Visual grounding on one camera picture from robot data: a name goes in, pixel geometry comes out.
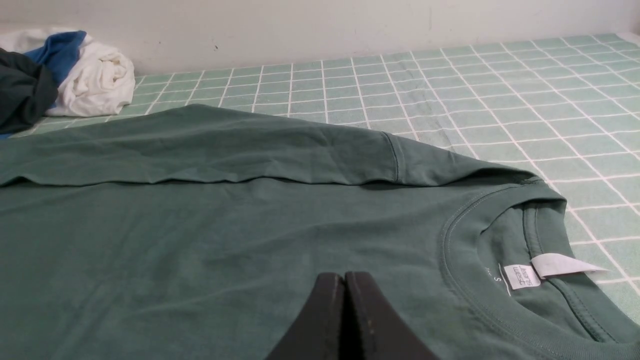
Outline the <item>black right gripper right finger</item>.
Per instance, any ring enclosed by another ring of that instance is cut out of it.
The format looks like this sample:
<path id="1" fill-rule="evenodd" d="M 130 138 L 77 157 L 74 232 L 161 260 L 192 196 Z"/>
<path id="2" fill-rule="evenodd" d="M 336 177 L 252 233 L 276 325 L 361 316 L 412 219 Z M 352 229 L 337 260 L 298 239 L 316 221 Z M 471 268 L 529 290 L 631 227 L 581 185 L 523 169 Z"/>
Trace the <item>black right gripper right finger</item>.
<path id="1" fill-rule="evenodd" d="M 368 272 L 345 273 L 345 360 L 436 360 L 384 296 Z"/>

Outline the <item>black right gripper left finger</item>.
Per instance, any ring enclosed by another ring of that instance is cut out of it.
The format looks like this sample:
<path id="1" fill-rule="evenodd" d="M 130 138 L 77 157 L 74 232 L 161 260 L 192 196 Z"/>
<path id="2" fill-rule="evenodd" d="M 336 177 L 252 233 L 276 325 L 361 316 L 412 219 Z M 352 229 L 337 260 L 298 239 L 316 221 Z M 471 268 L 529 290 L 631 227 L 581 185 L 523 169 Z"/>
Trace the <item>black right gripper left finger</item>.
<path id="1" fill-rule="evenodd" d="M 338 360 L 345 281 L 321 273 L 295 321 L 266 357 L 268 360 Z"/>

